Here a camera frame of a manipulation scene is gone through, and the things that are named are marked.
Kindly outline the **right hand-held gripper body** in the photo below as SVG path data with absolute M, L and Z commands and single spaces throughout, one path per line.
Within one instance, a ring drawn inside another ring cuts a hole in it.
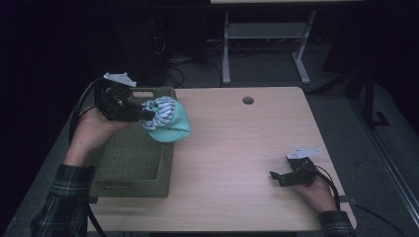
M 288 173 L 288 187 L 296 185 L 309 187 L 314 182 L 316 168 L 310 157 L 320 153 L 321 150 L 319 148 L 296 147 L 286 156 L 293 170 L 291 173 Z

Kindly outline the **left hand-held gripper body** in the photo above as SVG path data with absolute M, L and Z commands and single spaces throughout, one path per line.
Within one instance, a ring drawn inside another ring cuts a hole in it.
M 128 106 L 135 86 L 127 73 L 105 73 L 94 85 L 96 108 L 108 120 L 137 121 L 136 111 Z

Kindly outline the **teal garment with striped lining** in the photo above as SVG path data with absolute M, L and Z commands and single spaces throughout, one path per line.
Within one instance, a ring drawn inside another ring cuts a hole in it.
M 146 101 L 145 112 L 154 112 L 151 120 L 143 120 L 142 126 L 159 142 L 176 142 L 192 133 L 186 109 L 176 99 L 168 96 Z

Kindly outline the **green woven basket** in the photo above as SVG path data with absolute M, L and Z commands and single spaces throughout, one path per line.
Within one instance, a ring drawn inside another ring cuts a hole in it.
M 154 140 L 138 122 L 93 153 L 93 198 L 166 198 L 174 144 Z

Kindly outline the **person's right hand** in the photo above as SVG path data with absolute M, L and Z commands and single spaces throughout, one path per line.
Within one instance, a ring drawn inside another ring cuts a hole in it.
M 293 186 L 293 190 L 302 195 L 317 213 L 335 211 L 337 209 L 329 186 L 321 178 L 316 177 L 309 187 L 305 185 Z

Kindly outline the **person's left hand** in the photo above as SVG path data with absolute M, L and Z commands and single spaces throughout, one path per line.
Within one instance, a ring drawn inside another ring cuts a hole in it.
M 118 130 L 133 126 L 133 122 L 108 120 L 97 109 L 86 110 L 78 121 L 73 141 L 105 142 Z

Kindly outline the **black metal stand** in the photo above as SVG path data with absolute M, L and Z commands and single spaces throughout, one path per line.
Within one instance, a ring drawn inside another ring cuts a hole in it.
M 374 110 L 375 78 L 368 68 L 357 67 L 351 71 L 351 79 L 345 90 L 345 95 L 350 99 L 361 98 L 363 100 L 361 115 L 369 128 L 390 126 L 385 115 Z

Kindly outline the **white metal stand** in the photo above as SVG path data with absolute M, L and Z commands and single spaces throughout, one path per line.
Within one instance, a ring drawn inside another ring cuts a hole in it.
M 223 85 L 229 85 L 229 41 L 230 40 L 300 40 L 299 48 L 292 52 L 293 63 L 302 84 L 310 83 L 302 57 L 306 48 L 312 25 L 316 16 L 315 11 L 308 14 L 305 22 L 291 23 L 231 23 L 229 13 L 224 14 L 223 25 L 223 54 L 221 60 Z

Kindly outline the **aluminium floor rail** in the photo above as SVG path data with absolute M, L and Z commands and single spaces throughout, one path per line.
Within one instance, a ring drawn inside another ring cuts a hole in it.
M 395 189 L 397 190 L 405 208 L 419 229 L 419 199 L 413 194 L 396 164 L 392 160 L 390 153 L 387 151 L 383 141 L 377 134 L 376 127 L 374 125 L 370 125 L 364 118 L 364 109 L 361 104 L 355 100 L 351 100 L 350 105 L 353 108 L 354 113 L 357 115 L 357 118 L 360 120 L 363 128 L 366 130 L 367 135 L 375 147 L 375 150 L 379 154 L 379 157 L 383 162 L 383 167 L 393 182 L 393 185 L 395 186 Z

